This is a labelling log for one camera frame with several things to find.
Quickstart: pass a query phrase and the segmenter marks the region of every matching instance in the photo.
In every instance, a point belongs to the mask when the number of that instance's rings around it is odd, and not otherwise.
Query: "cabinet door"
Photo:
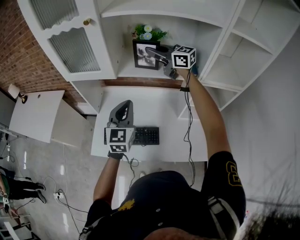
[[[18,3],[38,43],[67,81],[116,78],[93,0]]]

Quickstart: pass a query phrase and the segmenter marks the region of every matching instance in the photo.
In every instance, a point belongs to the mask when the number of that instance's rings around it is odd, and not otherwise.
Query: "black pants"
[[[36,191],[26,191],[25,189],[43,189],[39,185],[28,181],[17,181],[11,178],[7,178],[9,185],[9,199],[24,199],[24,198],[34,198],[38,197]]]

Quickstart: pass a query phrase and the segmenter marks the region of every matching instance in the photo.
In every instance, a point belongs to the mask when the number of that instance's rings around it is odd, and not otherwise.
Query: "black keyboard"
[[[107,145],[105,129],[104,145]],[[133,145],[159,145],[159,127],[136,127]]]

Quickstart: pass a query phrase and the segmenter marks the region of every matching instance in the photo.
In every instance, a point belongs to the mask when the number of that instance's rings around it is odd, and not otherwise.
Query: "flower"
[[[145,40],[150,40],[152,38],[152,34],[149,32],[144,33],[142,36]]]
[[[146,25],[144,27],[145,32],[151,32],[152,31],[152,27],[150,25]]]

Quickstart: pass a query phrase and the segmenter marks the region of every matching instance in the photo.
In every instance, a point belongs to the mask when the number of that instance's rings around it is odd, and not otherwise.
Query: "desk surface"
[[[145,87],[105,87],[102,106],[94,129],[91,154],[107,157],[109,147],[104,145],[104,128],[111,110],[125,100],[131,100],[134,108],[136,127],[159,127],[160,145],[132,146],[127,154],[129,159],[140,161],[187,162],[189,144],[183,141],[188,129],[188,120],[177,117],[178,94],[171,89]],[[206,141],[199,120],[194,120],[190,140],[192,159],[207,161]]]
[[[9,129],[49,143],[64,92],[60,90],[28,93],[25,104],[22,104],[21,99],[18,98]]]

